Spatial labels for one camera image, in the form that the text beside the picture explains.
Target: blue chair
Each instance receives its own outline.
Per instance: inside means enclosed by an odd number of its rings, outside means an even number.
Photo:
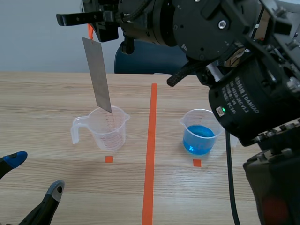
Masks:
[[[135,41],[135,51],[125,55],[120,48],[115,56],[116,74],[175,74],[188,62],[178,47]]]

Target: cup with blue liquid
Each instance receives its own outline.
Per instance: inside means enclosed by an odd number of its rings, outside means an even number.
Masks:
[[[195,155],[204,155],[214,146],[223,128],[212,111],[194,109],[180,120],[184,126],[183,146]]]

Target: wood grain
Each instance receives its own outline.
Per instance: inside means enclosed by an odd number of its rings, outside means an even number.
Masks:
[[[140,225],[151,84],[158,84],[154,171],[154,225],[231,225],[225,136],[210,154],[184,151],[179,119],[210,109],[208,88],[191,76],[178,86],[167,75],[108,75],[112,105],[131,116],[126,144],[99,149],[82,128],[72,144],[72,120],[94,110],[89,74],[0,73],[0,155],[25,150],[28,160],[0,182],[0,222],[18,224],[43,199],[50,184],[66,188],[52,225]],[[242,164],[257,146],[232,151],[237,207],[242,224],[259,224]],[[114,156],[105,164],[105,156]],[[193,159],[202,167],[193,167]]]

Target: blue handle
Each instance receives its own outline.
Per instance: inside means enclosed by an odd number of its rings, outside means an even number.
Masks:
[[[15,154],[3,157],[3,160],[10,165],[12,168],[17,168],[27,159],[27,152],[20,151]]]

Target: orange tape line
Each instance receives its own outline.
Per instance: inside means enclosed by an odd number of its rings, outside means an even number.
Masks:
[[[142,206],[142,225],[152,225],[153,220],[154,153],[157,93],[158,84],[153,83],[151,86],[144,202]]]

